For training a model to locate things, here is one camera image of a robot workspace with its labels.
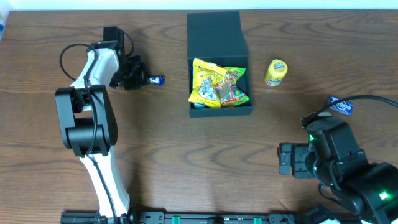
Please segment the yellow snack bag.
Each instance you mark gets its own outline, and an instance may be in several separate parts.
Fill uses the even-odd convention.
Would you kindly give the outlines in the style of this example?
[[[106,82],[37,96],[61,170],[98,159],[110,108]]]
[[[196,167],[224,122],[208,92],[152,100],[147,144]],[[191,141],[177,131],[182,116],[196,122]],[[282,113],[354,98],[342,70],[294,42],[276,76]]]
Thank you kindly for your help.
[[[227,69],[199,58],[193,60],[192,92],[190,103],[204,104],[210,108],[221,108],[216,85],[224,79]]]

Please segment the blue Oreo cookie pack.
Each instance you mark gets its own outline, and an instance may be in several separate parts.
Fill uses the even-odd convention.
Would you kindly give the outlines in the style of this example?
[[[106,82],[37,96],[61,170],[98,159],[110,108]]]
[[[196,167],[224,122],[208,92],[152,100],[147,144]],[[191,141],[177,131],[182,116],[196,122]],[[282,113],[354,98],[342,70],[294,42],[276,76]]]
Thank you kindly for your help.
[[[194,108],[206,108],[206,105],[203,103],[193,103]]]

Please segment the Dairy Milk chocolate bar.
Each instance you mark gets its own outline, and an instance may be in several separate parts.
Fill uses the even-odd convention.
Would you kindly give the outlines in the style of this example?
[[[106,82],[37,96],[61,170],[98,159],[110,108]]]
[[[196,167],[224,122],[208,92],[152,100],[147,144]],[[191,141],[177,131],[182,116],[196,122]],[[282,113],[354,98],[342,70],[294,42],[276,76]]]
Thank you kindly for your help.
[[[159,76],[150,76],[149,82],[153,85],[163,86],[165,83],[165,77],[163,75]]]

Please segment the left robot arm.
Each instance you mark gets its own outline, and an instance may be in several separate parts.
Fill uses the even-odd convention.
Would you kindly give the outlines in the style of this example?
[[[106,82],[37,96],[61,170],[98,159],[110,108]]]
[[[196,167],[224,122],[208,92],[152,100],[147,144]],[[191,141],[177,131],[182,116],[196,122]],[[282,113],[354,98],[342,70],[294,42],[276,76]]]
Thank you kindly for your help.
[[[55,103],[66,148],[86,167],[99,201],[97,212],[63,212],[61,223],[139,223],[115,158],[118,127],[108,87],[124,60],[115,41],[87,45],[87,63],[68,88],[59,88]]]

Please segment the green Haribo gummy bag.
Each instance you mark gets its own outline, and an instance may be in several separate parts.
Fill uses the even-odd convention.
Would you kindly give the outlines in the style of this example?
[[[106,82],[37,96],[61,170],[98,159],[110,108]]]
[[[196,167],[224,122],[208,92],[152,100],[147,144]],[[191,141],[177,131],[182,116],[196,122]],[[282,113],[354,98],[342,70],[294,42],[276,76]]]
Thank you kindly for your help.
[[[235,107],[246,103],[250,98],[240,90],[237,86],[237,81],[244,75],[246,69],[238,67],[225,67],[227,73],[225,77],[220,80],[215,88],[223,108]]]

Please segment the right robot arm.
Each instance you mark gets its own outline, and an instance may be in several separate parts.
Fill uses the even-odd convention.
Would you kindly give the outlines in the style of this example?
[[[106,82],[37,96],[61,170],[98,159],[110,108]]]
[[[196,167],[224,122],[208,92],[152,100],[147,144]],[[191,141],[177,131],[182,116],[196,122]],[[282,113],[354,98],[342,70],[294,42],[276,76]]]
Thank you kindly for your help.
[[[315,178],[329,187],[330,200],[369,223],[397,221],[397,167],[369,163],[356,144],[336,149],[315,143],[282,143],[277,149],[279,173],[296,179]]]

